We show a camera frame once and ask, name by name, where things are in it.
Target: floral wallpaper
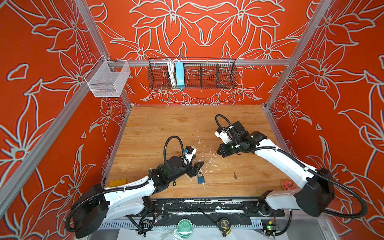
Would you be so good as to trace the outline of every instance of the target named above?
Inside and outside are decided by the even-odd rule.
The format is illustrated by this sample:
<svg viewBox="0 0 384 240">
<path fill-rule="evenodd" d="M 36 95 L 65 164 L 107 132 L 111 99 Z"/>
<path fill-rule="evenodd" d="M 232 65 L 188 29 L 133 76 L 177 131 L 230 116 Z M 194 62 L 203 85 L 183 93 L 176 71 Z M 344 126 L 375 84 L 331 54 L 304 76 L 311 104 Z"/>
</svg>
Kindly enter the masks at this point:
<svg viewBox="0 0 384 240">
<path fill-rule="evenodd" d="M 0 191 L 100 57 L 73 0 L 0 3 Z M 0 239 L 62 239 L 70 205 L 101 182 L 127 109 L 84 98 L 0 220 Z"/>
<path fill-rule="evenodd" d="M 114 60 L 186 56 L 289 58 L 319 0 L 87 0 Z M 232 90 L 152 90 L 145 67 L 125 90 L 139 105 L 265 103 L 283 66 L 240 66 Z"/>
<path fill-rule="evenodd" d="M 303 161 L 360 194 L 363 218 L 332 218 L 341 239 L 384 238 L 384 3 L 334 0 L 272 105 L 283 138 Z M 336 187 L 330 208 L 359 203 Z"/>
</svg>

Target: white power cord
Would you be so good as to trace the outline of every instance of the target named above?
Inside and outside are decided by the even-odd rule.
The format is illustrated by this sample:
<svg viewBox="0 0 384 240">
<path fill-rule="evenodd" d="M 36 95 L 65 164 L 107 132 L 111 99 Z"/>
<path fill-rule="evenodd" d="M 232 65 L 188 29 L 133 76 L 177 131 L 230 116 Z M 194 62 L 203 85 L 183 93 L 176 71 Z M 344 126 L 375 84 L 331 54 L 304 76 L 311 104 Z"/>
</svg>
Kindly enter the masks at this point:
<svg viewBox="0 0 384 240">
<path fill-rule="evenodd" d="M 176 79 L 174 77 L 174 72 L 175 72 L 175 65 L 174 65 L 174 63 L 175 62 L 180 62 L 180 61 L 178 59 L 174 59 L 174 60 L 170 60 L 169 59 L 167 61 L 169 80 L 170 80 L 170 83 L 171 83 L 172 86 L 177 86 Z"/>
</svg>

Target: green lid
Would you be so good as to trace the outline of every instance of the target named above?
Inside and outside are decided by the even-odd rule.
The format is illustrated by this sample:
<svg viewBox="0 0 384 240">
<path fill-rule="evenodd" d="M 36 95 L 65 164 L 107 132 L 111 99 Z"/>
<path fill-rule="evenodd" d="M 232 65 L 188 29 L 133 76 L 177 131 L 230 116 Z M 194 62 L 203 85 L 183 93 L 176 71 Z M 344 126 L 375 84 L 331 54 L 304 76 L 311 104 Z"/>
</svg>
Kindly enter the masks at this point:
<svg viewBox="0 0 384 240">
<path fill-rule="evenodd" d="M 186 218 L 179 221 L 177 224 L 177 233 L 182 238 L 188 238 L 192 234 L 192 222 Z"/>
</svg>

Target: wooden tabletop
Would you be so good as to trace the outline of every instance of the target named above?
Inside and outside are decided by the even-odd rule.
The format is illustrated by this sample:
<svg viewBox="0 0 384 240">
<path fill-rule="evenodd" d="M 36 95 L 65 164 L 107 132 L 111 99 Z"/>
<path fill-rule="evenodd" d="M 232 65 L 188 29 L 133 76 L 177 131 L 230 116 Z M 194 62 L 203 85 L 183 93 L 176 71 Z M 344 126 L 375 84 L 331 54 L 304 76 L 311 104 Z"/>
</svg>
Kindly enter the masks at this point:
<svg viewBox="0 0 384 240">
<path fill-rule="evenodd" d="M 163 164 L 163 148 L 168 137 L 177 135 L 185 146 L 197 148 L 195 162 L 201 168 L 205 184 L 187 174 L 152 198 L 260 196 L 266 190 L 281 190 L 281 180 L 288 177 L 255 154 L 233 154 L 222 158 L 216 150 L 222 143 L 215 136 L 215 115 L 222 114 L 232 123 L 240 121 L 249 133 L 260 131 L 275 144 L 268 120 L 259 105 L 242 106 L 135 106 L 129 115 L 118 151 L 106 181 L 127 179 L 132 182 L 148 175 L 149 169 Z M 222 126 L 228 124 L 221 118 Z M 167 158 L 179 156 L 180 144 L 172 139 Z"/>
</svg>

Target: black and yellow tape measure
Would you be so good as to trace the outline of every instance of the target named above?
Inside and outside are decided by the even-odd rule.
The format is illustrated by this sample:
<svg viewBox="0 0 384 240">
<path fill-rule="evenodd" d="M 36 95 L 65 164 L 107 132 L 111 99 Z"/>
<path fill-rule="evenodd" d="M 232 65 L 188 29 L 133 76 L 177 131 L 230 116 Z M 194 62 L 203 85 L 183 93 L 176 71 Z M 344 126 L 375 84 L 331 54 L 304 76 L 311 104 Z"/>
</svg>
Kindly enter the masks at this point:
<svg viewBox="0 0 384 240">
<path fill-rule="evenodd" d="M 229 222 L 229 220 L 225 217 L 221 218 L 217 222 L 217 226 L 220 229 L 221 233 L 223 234 L 223 237 L 226 237 L 227 234 L 229 234 L 232 229 L 231 222 Z"/>
</svg>

